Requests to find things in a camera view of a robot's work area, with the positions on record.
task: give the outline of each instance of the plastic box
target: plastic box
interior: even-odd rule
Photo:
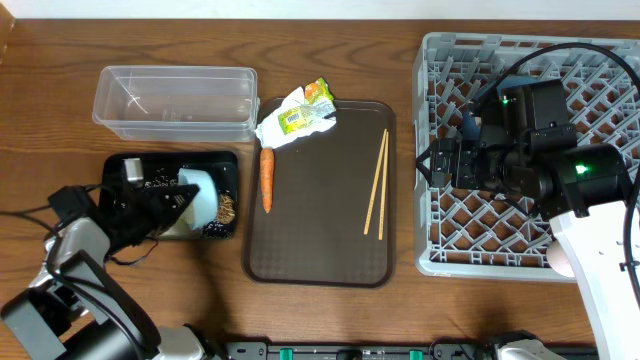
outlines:
[[[640,41],[495,34],[431,33],[413,65],[416,156],[435,138],[459,136],[466,103],[513,63],[540,48],[573,41],[604,46],[640,69]],[[623,155],[631,178],[640,159],[640,102],[629,77],[604,55],[585,49],[549,52],[519,75],[561,79],[578,144],[605,142]],[[520,199],[527,208],[531,199]],[[416,171],[416,266],[426,275],[533,281],[575,281],[553,271],[549,223],[525,218],[482,191],[429,187]]]
[[[125,140],[251,141],[257,83],[250,68],[109,66],[93,120]]]

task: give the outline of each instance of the brown food item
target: brown food item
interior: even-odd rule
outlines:
[[[229,195],[220,195],[220,206],[218,207],[218,216],[216,221],[220,224],[230,224],[236,217],[233,210],[233,199]]]
[[[275,169],[275,155],[273,149],[264,148],[260,151],[260,189],[262,190],[262,205],[269,213],[273,205],[273,171]]]

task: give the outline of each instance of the green clip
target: green clip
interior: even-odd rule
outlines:
[[[409,351],[409,360],[422,360],[422,351],[411,350]]]
[[[293,360],[293,349],[280,349],[280,360]]]

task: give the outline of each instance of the wooden chopstick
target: wooden chopstick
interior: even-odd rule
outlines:
[[[380,144],[380,154],[378,155],[378,165],[376,165],[376,174],[373,177],[373,187],[371,188],[371,198],[369,199],[369,209],[367,210],[367,220],[364,223],[364,234],[369,233],[369,224],[371,223],[371,212],[373,211],[373,201],[376,198],[376,190],[378,188],[378,177],[380,176],[380,164],[382,164],[382,154],[384,153],[385,143],[387,140],[387,129],[382,133],[382,143]]]
[[[382,198],[380,199],[380,229],[378,230],[378,240],[382,240],[382,230],[384,229],[384,202],[387,196],[387,161],[389,159],[389,133],[387,133],[384,145],[384,164],[382,165]]]

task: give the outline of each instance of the black tray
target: black tray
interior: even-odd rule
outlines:
[[[282,99],[260,111],[260,121]],[[335,101],[337,124],[274,150],[273,209],[266,214],[256,146],[243,265],[254,280],[373,288],[394,267],[395,115],[376,102]],[[384,129],[390,132],[383,240],[380,188],[369,235],[363,235]]]
[[[219,194],[229,195],[234,202],[237,214],[238,204],[238,158],[229,151],[214,152],[185,152],[185,153],[128,153],[116,154],[104,162],[102,183],[122,191],[121,170],[124,159],[140,158],[146,187],[177,185],[178,170],[189,168],[203,170],[211,175]],[[114,204],[113,196],[108,191],[100,192],[99,208],[108,214],[114,214],[121,209],[121,204]],[[203,231],[196,238],[224,239],[233,235],[237,223],[237,216],[230,224],[223,225],[215,221],[203,227]],[[176,236],[160,236],[160,239],[181,239]]]

